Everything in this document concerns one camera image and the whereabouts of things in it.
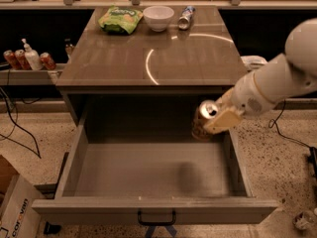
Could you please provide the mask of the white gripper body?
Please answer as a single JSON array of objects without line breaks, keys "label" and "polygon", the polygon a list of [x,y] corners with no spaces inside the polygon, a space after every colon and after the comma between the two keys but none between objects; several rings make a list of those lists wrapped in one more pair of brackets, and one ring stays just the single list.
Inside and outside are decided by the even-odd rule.
[{"label": "white gripper body", "polygon": [[262,93],[254,72],[246,74],[237,81],[230,100],[246,116],[259,116],[276,106]]}]

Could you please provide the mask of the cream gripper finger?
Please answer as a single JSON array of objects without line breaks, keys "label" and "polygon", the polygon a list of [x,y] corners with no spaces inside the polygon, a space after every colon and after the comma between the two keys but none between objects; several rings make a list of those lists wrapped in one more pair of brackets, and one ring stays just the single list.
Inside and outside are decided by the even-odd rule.
[{"label": "cream gripper finger", "polygon": [[212,135],[227,131],[237,126],[242,121],[242,116],[234,108],[226,108],[218,113],[214,118],[208,120],[203,129]]},{"label": "cream gripper finger", "polygon": [[220,107],[231,106],[232,105],[231,96],[232,96],[233,90],[234,90],[233,87],[231,87],[229,90],[227,90],[221,97],[219,97],[216,100],[216,103]]}]

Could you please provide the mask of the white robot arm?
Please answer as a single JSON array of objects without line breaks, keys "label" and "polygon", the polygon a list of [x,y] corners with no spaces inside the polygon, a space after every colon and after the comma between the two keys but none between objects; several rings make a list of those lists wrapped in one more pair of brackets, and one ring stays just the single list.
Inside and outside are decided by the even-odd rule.
[{"label": "white robot arm", "polygon": [[284,53],[241,77],[212,105],[203,130],[215,135],[237,126],[245,117],[259,116],[288,97],[317,90],[317,19],[295,27],[286,39]]}]

